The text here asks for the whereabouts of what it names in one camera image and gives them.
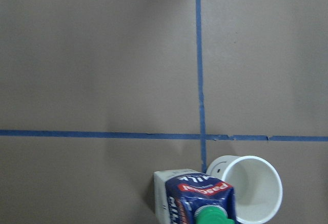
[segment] green cap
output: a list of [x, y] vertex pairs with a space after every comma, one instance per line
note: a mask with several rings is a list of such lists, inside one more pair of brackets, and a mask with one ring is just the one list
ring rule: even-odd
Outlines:
[[197, 215], [196, 224], [235, 224], [235, 222], [228, 219], [225, 212], [220, 208], [208, 206]]

